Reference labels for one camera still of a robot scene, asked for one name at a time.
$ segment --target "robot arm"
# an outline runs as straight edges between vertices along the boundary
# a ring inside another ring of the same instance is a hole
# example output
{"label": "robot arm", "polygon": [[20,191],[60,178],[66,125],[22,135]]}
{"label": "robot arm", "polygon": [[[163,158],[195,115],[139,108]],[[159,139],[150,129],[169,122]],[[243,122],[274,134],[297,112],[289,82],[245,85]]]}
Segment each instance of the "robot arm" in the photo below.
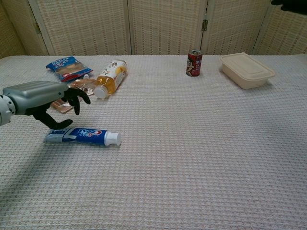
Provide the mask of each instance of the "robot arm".
{"label": "robot arm", "polygon": [[76,115],[80,112],[78,96],[87,104],[91,101],[87,94],[78,88],[69,88],[65,83],[51,81],[32,81],[3,89],[0,95],[0,126],[10,122],[12,115],[33,115],[51,129],[63,129],[72,120],[56,122],[47,109],[57,99],[68,101],[74,106]]}

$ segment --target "white cap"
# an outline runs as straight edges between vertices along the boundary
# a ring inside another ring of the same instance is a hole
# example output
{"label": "white cap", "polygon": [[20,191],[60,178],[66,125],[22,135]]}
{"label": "white cap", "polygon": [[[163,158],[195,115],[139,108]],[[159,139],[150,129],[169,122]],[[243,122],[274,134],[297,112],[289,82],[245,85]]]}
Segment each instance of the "white cap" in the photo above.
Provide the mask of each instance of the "white cap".
{"label": "white cap", "polygon": [[96,95],[96,97],[98,97],[100,99],[105,99],[105,97],[107,96],[107,88],[106,88],[106,86],[98,85],[94,89],[94,94]]}
{"label": "white cap", "polygon": [[120,134],[119,133],[112,133],[107,131],[105,134],[105,145],[111,145],[111,144],[116,144],[116,145],[120,145],[121,143],[121,138],[120,138]]}

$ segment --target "black glove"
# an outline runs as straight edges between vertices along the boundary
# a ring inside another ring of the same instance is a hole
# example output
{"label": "black glove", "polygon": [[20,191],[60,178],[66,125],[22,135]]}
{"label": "black glove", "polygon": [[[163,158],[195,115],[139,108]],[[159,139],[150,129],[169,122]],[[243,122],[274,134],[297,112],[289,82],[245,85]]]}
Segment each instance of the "black glove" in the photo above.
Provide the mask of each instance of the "black glove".
{"label": "black glove", "polygon": [[282,5],[282,11],[307,15],[307,0],[273,0],[272,5]]}

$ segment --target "bottle cap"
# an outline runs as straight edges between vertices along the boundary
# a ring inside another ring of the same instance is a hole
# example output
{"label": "bottle cap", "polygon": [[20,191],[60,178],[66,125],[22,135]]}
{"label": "bottle cap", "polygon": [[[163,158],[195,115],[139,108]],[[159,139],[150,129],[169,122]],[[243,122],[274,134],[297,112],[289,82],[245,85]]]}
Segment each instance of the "bottle cap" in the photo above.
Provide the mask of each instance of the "bottle cap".
{"label": "bottle cap", "polygon": [[100,99],[105,99],[105,97],[107,96],[107,88],[103,85],[98,85],[94,89],[94,94]]}

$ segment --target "wicker panel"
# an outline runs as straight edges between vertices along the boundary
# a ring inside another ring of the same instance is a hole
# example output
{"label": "wicker panel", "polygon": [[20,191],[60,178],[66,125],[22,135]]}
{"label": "wicker panel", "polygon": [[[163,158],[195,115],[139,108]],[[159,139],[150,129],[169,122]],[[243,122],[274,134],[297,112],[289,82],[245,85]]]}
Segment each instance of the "wicker panel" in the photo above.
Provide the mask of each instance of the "wicker panel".
{"label": "wicker panel", "polygon": [[2,0],[28,55],[48,55],[27,0]]}
{"label": "wicker panel", "polygon": [[56,55],[128,54],[126,0],[38,0]]}
{"label": "wicker panel", "polygon": [[209,18],[209,30],[203,37],[202,51],[207,55],[251,53],[268,0],[216,0]]}
{"label": "wicker panel", "polygon": [[9,21],[2,4],[0,4],[0,58],[14,55],[24,55],[24,48]]}
{"label": "wicker panel", "polygon": [[201,0],[131,0],[134,54],[186,55],[195,47]]}
{"label": "wicker panel", "polygon": [[307,54],[307,16],[273,7],[256,54]]}

